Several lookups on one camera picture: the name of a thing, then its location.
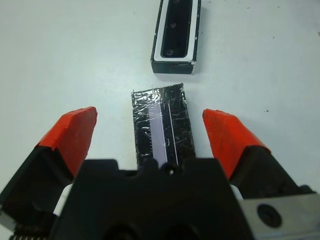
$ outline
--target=white background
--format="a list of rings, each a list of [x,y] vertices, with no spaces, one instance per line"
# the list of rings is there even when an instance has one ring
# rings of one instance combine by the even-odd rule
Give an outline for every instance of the white background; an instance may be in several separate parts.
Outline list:
[[[0,0],[0,190],[62,114],[88,106],[88,158],[136,168],[131,92],[183,82],[198,157],[212,157],[202,112],[219,109],[320,192],[320,1],[203,0],[195,75],[153,74],[159,3]]]

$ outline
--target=black box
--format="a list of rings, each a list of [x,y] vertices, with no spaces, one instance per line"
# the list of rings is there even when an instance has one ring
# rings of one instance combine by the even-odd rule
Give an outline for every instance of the black box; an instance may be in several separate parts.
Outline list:
[[[150,158],[161,167],[196,156],[182,83],[133,92],[132,106],[138,168]]]
[[[193,73],[200,9],[201,0],[161,0],[151,54],[154,73]]]

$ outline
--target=black object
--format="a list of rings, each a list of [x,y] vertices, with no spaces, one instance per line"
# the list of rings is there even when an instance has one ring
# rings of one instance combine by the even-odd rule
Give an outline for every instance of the black object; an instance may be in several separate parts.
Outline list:
[[[273,206],[261,204],[257,208],[257,213],[262,222],[269,227],[279,228],[282,224],[282,218]]]
[[[0,224],[16,236],[46,237],[73,176],[58,150],[37,146],[0,194]]]
[[[165,11],[163,11],[164,1],[168,1]],[[196,13],[192,15],[193,7],[196,8]],[[161,0],[150,60],[154,73],[191,74],[194,72],[197,62],[200,10],[201,0],[197,2]],[[165,19],[164,25],[160,24],[162,18]]]
[[[161,55],[183,58],[188,52],[192,0],[169,1],[166,13]]]
[[[183,84],[132,93],[138,167],[156,159],[161,167],[195,158],[195,147]]]
[[[248,146],[230,182],[244,199],[284,197],[314,193],[308,186],[298,187],[277,160],[262,146]]]
[[[189,159],[173,174],[148,160],[135,173],[84,161],[50,239],[253,239],[217,160]]]

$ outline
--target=white table surface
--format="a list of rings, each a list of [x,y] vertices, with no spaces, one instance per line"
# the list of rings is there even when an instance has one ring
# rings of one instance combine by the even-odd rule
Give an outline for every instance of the white table surface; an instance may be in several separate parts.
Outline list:
[[[202,112],[219,109],[320,192],[320,1],[203,0],[194,75],[152,72],[159,2],[0,0],[0,190],[62,114],[88,106],[87,157],[135,169],[131,92],[183,82],[198,157],[212,157]]]

